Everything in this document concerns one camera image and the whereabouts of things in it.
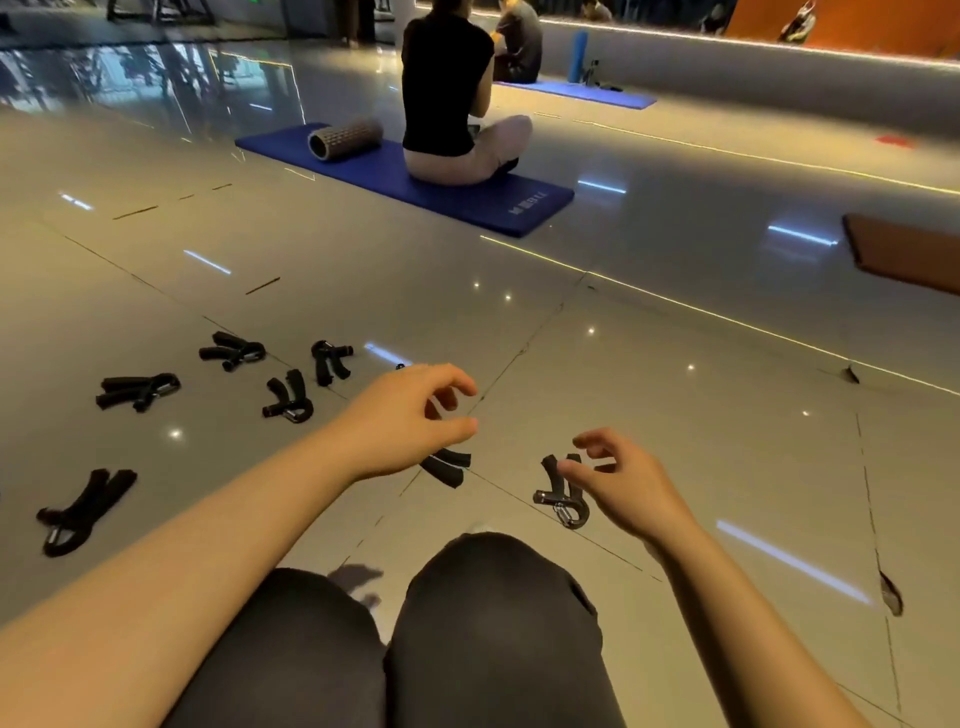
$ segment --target foam roller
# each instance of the foam roller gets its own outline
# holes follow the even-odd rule
[[[335,161],[380,146],[383,125],[376,119],[361,119],[343,127],[326,127],[311,132],[310,151],[320,161]]]

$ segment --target right hand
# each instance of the right hand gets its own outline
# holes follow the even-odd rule
[[[656,546],[664,546],[696,520],[660,461],[609,427],[582,432],[573,445],[592,460],[614,462],[591,468],[572,460],[557,464],[560,474],[593,496],[611,521]]]

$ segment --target red sticker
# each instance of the red sticker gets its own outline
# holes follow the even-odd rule
[[[894,136],[893,134],[878,136],[876,141],[880,142],[880,144],[893,144],[896,147],[903,147],[905,149],[913,149],[916,146],[905,136]]]

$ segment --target man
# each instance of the man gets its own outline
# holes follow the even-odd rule
[[[727,30],[730,18],[723,3],[717,3],[708,15],[700,21],[700,32],[707,36],[721,36]]]
[[[500,0],[493,38],[493,80],[534,84],[543,59],[543,31],[536,11],[524,0]]]
[[[584,19],[591,23],[613,23],[613,13],[598,0],[584,0]]]
[[[817,24],[817,16],[813,10],[817,7],[816,0],[809,0],[797,11],[797,17],[783,27],[778,40],[781,43],[803,45]]]

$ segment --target left hand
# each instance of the left hand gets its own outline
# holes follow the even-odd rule
[[[474,418],[442,420],[431,399],[453,411],[457,390],[477,395],[473,379],[452,364],[415,364],[375,380],[327,428],[348,459],[352,479],[398,473],[473,437]]]

